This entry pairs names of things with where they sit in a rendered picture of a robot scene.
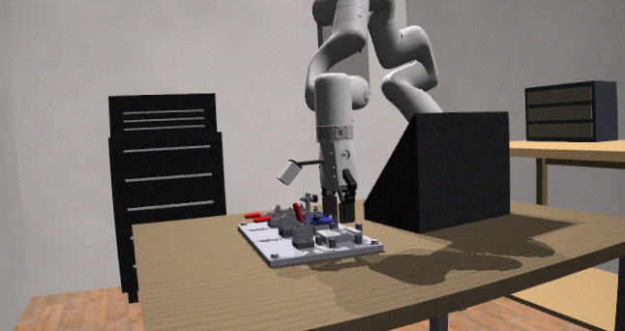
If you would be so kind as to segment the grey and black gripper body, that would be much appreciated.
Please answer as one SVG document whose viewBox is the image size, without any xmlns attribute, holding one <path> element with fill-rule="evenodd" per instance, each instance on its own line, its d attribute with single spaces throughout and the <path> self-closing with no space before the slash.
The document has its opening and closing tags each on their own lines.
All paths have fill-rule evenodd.
<svg viewBox="0 0 625 331">
<path fill-rule="evenodd" d="M 347 168 L 356 181 L 358 188 L 358 175 L 353 138 L 317 140 L 316 142 L 320 143 L 319 160 L 325 160 L 326 163 L 319 164 L 321 186 L 333 192 L 338 192 L 340 187 L 347 188 L 347 184 L 342 177 L 342 171 Z"/>
</svg>

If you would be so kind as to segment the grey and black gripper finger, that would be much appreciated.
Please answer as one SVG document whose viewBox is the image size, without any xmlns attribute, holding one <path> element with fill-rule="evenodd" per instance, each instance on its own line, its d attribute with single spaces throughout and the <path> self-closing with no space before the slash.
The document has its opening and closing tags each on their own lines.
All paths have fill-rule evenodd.
<svg viewBox="0 0 625 331">
<path fill-rule="evenodd" d="M 322 192 L 322 209 L 324 216 L 337 215 L 338 204 L 337 197 L 334 196 L 336 192 L 327 190 L 321 186 Z"/>
<path fill-rule="evenodd" d="M 347 188 L 341 188 L 338 191 L 340 198 L 339 203 L 339 217 L 341 224 L 348 224 L 355 222 L 355 196 L 357 183 L 350 174 L 349 170 L 345 168 L 342 171 L 342 177 L 347 184 Z M 344 196 L 343 196 L 343 193 Z"/>
</svg>

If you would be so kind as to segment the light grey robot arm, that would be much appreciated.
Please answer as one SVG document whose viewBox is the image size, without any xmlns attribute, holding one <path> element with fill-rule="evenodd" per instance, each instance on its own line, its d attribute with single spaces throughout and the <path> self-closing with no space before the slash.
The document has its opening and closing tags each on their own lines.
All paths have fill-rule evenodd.
<svg viewBox="0 0 625 331">
<path fill-rule="evenodd" d="M 407 122 L 414 113 L 443 112 L 426 93 L 438 84 L 430 40 L 419 26 L 400 32 L 395 6 L 396 0 L 313 0 L 315 22 L 332 25 L 331 37 L 310 61 L 305 84 L 306 104 L 315 111 L 316 140 L 353 138 L 352 110 L 368 104 L 370 86 L 358 75 L 326 73 L 365 46 L 368 29 L 384 69 L 416 60 L 381 81 L 382 93 Z"/>
</svg>

